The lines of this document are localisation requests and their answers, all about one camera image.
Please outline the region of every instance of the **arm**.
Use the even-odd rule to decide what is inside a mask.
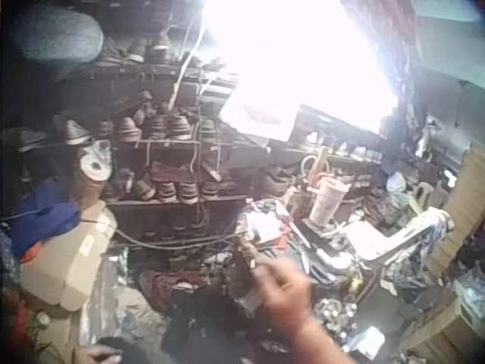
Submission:
[[[309,280],[288,260],[257,261],[255,281],[273,325],[304,364],[353,364],[311,316]]]

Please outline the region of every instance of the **white cardboard box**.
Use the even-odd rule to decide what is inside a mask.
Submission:
[[[117,227],[103,201],[82,212],[83,222],[42,245],[37,257],[20,266],[20,285],[51,305],[77,311],[91,294],[101,255]]]

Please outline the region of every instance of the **white paper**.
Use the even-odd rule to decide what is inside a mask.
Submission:
[[[219,117],[240,133],[288,141],[300,108],[299,98],[287,83],[269,80],[241,82]]]

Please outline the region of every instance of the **hand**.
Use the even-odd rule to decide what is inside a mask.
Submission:
[[[118,364],[122,353],[104,345],[77,347],[73,351],[73,364]]]
[[[310,281],[288,259],[256,259],[256,287],[274,327],[291,339],[309,322]]]

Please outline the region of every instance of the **light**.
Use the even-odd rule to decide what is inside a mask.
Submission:
[[[339,0],[208,0],[206,20],[245,83],[283,88],[298,103],[375,133],[397,106]]]

